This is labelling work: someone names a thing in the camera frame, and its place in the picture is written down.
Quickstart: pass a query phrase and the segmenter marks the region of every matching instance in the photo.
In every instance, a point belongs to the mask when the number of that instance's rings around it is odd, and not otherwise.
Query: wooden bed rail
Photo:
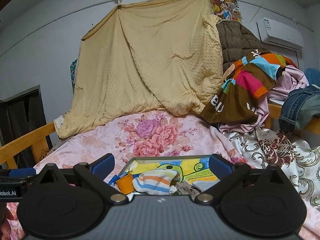
[[[0,147],[0,164],[6,163],[9,169],[16,169],[17,164],[13,157],[29,146],[31,146],[36,163],[38,163],[43,156],[43,151],[49,151],[45,137],[53,132],[55,132],[55,128],[52,122]]]
[[[279,119],[280,113],[281,113],[281,106],[274,105],[274,104],[268,104],[269,107],[269,116],[265,120],[264,125],[265,128],[271,129],[272,128],[272,118],[273,119]],[[308,130],[312,133],[319,134],[320,135],[320,117],[314,116],[312,117],[311,121],[306,125],[304,130]]]

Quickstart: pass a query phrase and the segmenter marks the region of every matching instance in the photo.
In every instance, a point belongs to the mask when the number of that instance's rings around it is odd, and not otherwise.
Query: white conduit pipe
[[[89,8],[91,8],[91,7],[94,7],[94,6],[97,6],[97,5],[101,5],[101,4],[105,4],[105,3],[109,3],[109,2],[114,2],[114,1],[115,1],[115,0],[105,0],[105,1],[103,1],[103,2],[96,3],[96,4],[93,4],[93,5],[90,5],[90,6],[87,6],[87,7],[81,8],[81,9],[79,9],[79,10],[76,10],[76,11],[70,12],[70,13],[68,13],[68,14],[65,14],[65,15],[61,16],[61,17],[58,17],[57,19],[55,19],[55,20],[53,20],[53,21],[51,21],[51,22],[48,22],[47,24],[45,24],[45,25],[43,25],[43,26],[41,26],[41,27],[37,28],[36,30],[32,31],[31,33],[29,33],[28,35],[26,35],[25,37],[23,37],[21,40],[17,41],[17,42],[16,42],[15,44],[13,44],[9,49],[7,49],[3,54],[1,54],[1,56],[0,56],[0,57],[2,57],[2,56],[3,56],[4,54],[6,54],[10,49],[12,49],[12,48],[13,48],[14,46],[16,46],[19,42],[23,41],[25,38],[27,38],[27,37],[28,37],[28,36],[30,36],[31,34],[35,33],[36,31],[39,31],[39,30],[40,30],[40,29],[42,29],[43,27],[46,27],[47,25],[49,25],[49,24],[51,24],[51,23],[53,23],[53,22],[55,22],[55,21],[57,21],[57,20],[60,20],[60,19],[62,19],[62,18],[64,18],[64,17],[66,17],[66,16],[69,16],[69,15],[71,15],[71,14],[74,14],[74,13],[80,12],[80,11],[82,11],[82,10],[89,9]],[[278,12],[272,11],[272,10],[270,10],[270,9],[268,9],[268,8],[266,8],[266,7],[264,7],[263,5],[261,5],[261,6],[260,6],[260,5],[256,5],[256,4],[253,4],[253,3],[250,3],[250,2],[246,2],[246,1],[242,1],[242,0],[237,0],[237,1],[239,1],[239,2],[243,2],[243,3],[246,3],[246,4],[250,4],[250,5],[253,5],[253,6],[257,6],[257,7],[259,7],[259,8],[262,8],[262,9],[268,10],[268,11],[273,12],[273,13],[276,13],[276,14],[278,14],[278,15],[280,15],[280,16],[282,16],[282,17],[284,17],[284,18],[287,18],[287,19],[289,19],[289,20],[292,20],[292,18],[287,17],[287,16],[285,16],[285,15],[283,15],[283,14],[281,14],[281,13],[278,13]],[[304,25],[303,23],[298,22],[298,21],[297,21],[296,23],[297,23],[297,24],[299,24],[299,25],[301,25],[301,26],[303,26],[303,27],[305,27],[306,29],[310,30],[311,32],[314,32],[314,30],[313,30],[313,29],[311,29],[310,27],[308,27],[308,26]]]

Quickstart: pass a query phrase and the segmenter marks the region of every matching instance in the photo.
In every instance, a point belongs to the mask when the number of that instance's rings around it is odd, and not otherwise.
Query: orange cup
[[[125,175],[124,177],[116,181],[116,184],[118,185],[118,188],[122,194],[127,195],[135,191],[132,185],[132,181],[133,181],[132,174]]]

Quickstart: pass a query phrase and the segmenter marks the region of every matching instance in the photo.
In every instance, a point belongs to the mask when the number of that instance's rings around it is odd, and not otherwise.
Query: silver bolt
[[[116,203],[120,203],[120,202],[123,202],[127,199],[127,197],[123,194],[113,194],[110,199],[113,201],[113,202],[116,202]]]
[[[198,195],[197,198],[199,201],[201,201],[203,203],[206,203],[206,202],[213,200],[213,196],[211,196],[210,194],[207,194],[207,193],[200,194],[200,195]]]

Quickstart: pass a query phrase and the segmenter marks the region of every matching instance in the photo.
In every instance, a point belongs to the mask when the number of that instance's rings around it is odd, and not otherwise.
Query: yellow blanket
[[[60,138],[125,114],[199,114],[218,91],[222,51],[210,0],[115,7],[82,39],[71,110]]]

